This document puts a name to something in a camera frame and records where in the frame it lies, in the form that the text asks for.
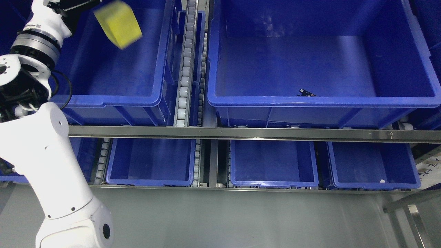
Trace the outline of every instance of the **yellow sponge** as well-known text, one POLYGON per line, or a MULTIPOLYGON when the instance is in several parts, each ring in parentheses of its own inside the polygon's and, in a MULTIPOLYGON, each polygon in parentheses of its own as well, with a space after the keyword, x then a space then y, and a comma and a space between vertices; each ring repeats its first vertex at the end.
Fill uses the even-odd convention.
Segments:
POLYGON ((125 2, 115 0, 93 12, 107 38, 120 49, 142 37, 138 21, 125 2))

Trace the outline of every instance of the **small black component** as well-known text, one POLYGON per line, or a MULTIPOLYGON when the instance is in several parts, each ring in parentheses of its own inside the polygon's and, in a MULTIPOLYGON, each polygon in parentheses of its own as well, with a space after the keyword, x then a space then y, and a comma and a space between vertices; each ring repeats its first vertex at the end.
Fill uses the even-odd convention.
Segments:
POLYGON ((59 3, 49 2, 48 7, 62 15, 68 29, 75 33, 83 11, 89 10, 101 3, 101 0, 61 0, 59 3))
POLYGON ((302 93, 301 95, 297 95, 298 97, 316 97, 317 95, 312 94, 311 92, 304 90, 304 89, 300 89, 299 90, 300 93, 302 93))
POLYGON ((13 166, 10 163, 0 158, 0 171, 4 176, 13 173, 12 168, 13 166))
POLYGON ((48 90, 23 66, 18 75, 9 83, 0 86, 0 114, 2 121, 15 120, 14 108, 39 108, 48 101, 48 90))

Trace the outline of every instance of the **blue plastic bin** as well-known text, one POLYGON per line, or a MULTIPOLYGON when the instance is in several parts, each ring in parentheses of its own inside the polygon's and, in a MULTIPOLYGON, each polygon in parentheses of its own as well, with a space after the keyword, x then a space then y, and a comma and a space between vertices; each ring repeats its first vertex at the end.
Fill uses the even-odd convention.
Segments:
MULTIPOLYGON (((193 84, 191 125, 198 120, 199 85, 193 84)), ((190 186, 193 183, 194 139, 114 139, 107 168, 109 184, 190 186)))
MULTIPOLYGON (((96 138, 70 138, 72 149, 78 160, 81 171, 87 182, 90 182, 92 176, 92 168, 97 158, 98 139, 96 138)), ((11 181, 17 183, 28 183, 27 179, 17 173, 11 173, 4 176, 0 172, 0 181, 11 181)))
MULTIPOLYGON (((412 0, 422 32, 430 50, 430 60, 441 79, 441 2, 439 0, 412 0)), ((409 115, 409 123, 420 130, 441 128, 441 107, 418 109, 409 115)))
POLYGON ((421 185, 409 144, 317 142, 316 149, 325 188, 392 190, 421 185))
POLYGON ((232 140, 231 183, 262 188, 317 187, 314 144, 232 140))
MULTIPOLYGON (((103 0, 101 7, 111 0, 103 0)), ((1 1, 2 52, 9 48, 22 29, 31 1, 1 1)), ((56 69, 68 75, 73 96, 64 109, 70 124, 154 125, 170 124, 174 112, 178 78, 172 77, 173 61, 180 60, 175 44, 182 33, 178 13, 180 0, 125 0, 131 6, 143 37, 120 50, 107 39, 93 10, 82 14, 77 32, 64 41, 56 69)), ((67 83, 60 77, 60 91, 52 101, 63 105, 67 83)))
POLYGON ((223 126, 383 128, 441 103, 407 1, 214 0, 208 101, 223 126), (318 97, 296 96, 301 89, 318 97))

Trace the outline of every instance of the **robotic arm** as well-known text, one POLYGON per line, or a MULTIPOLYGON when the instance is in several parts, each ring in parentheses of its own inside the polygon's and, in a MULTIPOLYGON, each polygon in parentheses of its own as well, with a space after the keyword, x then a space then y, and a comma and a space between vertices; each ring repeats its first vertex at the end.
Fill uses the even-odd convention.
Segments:
POLYGON ((37 248, 107 248, 113 242, 110 211, 84 179, 66 117, 48 102, 48 79, 63 40, 74 32, 80 11, 100 2, 34 0, 11 54, 0 56, 0 163, 25 175, 40 201, 45 219, 37 248))

